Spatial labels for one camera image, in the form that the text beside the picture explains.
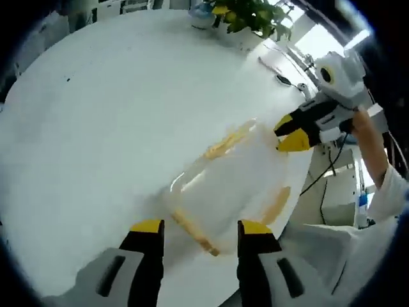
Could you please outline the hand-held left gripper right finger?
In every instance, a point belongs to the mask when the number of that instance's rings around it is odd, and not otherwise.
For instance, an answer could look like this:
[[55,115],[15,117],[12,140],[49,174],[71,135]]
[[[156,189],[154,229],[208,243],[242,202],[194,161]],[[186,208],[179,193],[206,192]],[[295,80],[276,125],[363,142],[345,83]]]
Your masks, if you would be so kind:
[[239,220],[237,255],[242,306],[323,306],[316,269],[283,250],[266,225]]

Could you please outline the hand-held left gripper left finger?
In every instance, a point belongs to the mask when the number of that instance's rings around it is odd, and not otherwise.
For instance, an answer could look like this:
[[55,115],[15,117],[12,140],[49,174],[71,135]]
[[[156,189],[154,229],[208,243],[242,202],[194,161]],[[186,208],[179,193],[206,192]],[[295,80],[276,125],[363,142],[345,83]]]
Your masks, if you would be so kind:
[[156,306],[164,276],[165,221],[131,227],[118,248],[108,248],[77,275],[76,306]]

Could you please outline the person's right hand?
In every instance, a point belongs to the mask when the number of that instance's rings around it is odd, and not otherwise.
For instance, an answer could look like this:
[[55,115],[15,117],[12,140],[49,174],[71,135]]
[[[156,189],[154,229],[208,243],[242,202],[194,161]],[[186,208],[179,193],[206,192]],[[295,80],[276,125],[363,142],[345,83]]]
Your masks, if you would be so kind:
[[362,108],[354,110],[353,116],[344,121],[340,128],[345,132],[352,134],[355,138],[360,139],[370,136],[373,132],[373,123],[369,113]]

